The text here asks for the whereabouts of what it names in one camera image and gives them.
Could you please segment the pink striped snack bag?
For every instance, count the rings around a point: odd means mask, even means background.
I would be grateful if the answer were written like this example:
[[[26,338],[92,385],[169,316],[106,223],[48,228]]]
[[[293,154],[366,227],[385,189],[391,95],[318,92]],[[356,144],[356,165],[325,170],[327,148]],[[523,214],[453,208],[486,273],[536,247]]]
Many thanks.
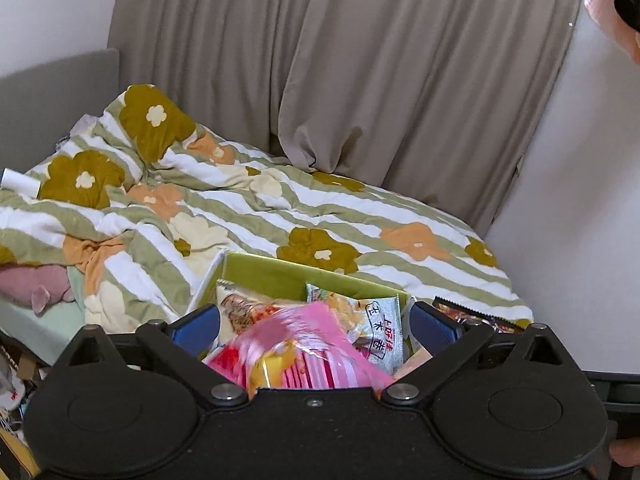
[[[250,396],[262,388],[381,392],[393,382],[356,350],[320,301],[263,318],[212,352],[204,364]]]

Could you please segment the dark red snack packet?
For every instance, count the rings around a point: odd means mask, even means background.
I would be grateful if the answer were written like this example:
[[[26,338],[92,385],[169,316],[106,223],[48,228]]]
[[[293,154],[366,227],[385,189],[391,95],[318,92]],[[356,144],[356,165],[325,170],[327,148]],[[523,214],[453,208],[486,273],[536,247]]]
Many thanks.
[[[524,332],[524,328],[505,318],[499,318],[492,314],[486,314],[475,311],[461,304],[436,297],[432,302],[432,307],[447,318],[462,324],[466,321],[477,321],[490,325],[496,332],[504,334],[520,334]]]

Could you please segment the orange tiger snack bag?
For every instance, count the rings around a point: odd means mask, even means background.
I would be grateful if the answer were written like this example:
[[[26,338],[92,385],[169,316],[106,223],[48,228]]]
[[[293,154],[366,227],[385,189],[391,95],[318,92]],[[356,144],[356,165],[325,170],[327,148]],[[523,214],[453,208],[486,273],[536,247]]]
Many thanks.
[[[221,278],[216,281],[216,301],[220,316],[218,346],[225,346],[244,330],[273,313],[302,305],[296,300],[271,298]]]

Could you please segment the green white rice cracker bag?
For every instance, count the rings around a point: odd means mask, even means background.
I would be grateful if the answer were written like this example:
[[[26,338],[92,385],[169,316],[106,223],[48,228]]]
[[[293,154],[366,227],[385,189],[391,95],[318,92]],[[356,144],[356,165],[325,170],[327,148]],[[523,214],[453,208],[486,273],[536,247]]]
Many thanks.
[[[323,301],[354,348],[380,370],[393,375],[404,362],[400,304],[397,296],[355,299],[313,284],[307,301]]]

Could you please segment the green white cardboard box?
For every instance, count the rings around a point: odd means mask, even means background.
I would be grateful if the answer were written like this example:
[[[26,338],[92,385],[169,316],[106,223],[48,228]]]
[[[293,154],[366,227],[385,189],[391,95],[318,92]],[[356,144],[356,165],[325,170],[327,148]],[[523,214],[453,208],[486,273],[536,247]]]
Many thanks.
[[[357,278],[354,274],[339,274],[276,258],[221,249],[209,263],[186,312],[191,313],[215,302],[215,286],[218,278],[247,287],[265,296],[297,301],[306,299],[307,283],[355,299],[397,296],[405,357],[408,358],[413,352],[409,313],[416,298],[395,286]]]

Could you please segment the floral striped quilt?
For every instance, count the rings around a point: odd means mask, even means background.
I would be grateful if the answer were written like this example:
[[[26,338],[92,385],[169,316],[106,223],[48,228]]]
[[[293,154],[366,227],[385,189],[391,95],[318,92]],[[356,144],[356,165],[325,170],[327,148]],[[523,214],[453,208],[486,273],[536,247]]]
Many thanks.
[[[85,279],[85,318],[174,320],[224,249],[445,297],[512,321],[532,311],[463,221],[349,178],[224,140],[136,84],[1,194],[1,260]]]

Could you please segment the pink plush toy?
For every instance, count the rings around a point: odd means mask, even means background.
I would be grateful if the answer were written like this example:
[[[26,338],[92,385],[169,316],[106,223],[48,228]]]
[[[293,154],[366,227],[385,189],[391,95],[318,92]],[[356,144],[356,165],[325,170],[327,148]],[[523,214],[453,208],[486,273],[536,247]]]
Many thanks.
[[[75,294],[65,266],[2,264],[1,296],[41,314],[59,302],[73,302]]]

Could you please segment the beige curtain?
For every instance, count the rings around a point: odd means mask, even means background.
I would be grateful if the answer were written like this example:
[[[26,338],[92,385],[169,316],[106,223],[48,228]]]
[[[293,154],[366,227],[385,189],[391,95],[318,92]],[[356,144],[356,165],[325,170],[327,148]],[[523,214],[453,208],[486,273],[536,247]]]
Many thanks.
[[[580,0],[116,0],[123,86],[228,140],[387,188],[485,234]]]

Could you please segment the grey bed headboard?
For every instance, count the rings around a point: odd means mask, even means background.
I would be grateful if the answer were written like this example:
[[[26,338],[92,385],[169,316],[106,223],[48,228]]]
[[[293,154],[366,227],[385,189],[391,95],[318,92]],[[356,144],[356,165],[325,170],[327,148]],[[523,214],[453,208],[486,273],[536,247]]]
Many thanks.
[[[1,78],[1,167],[24,172],[54,151],[82,115],[119,94],[119,52],[61,58]]]

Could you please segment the pink hanging garment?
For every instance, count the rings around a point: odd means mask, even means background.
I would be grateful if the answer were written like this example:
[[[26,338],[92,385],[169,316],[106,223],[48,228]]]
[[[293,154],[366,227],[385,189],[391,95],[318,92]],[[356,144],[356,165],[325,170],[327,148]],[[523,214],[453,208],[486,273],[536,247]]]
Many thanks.
[[[584,0],[589,17],[631,59],[639,64],[639,32],[627,24],[615,9],[614,0]]]

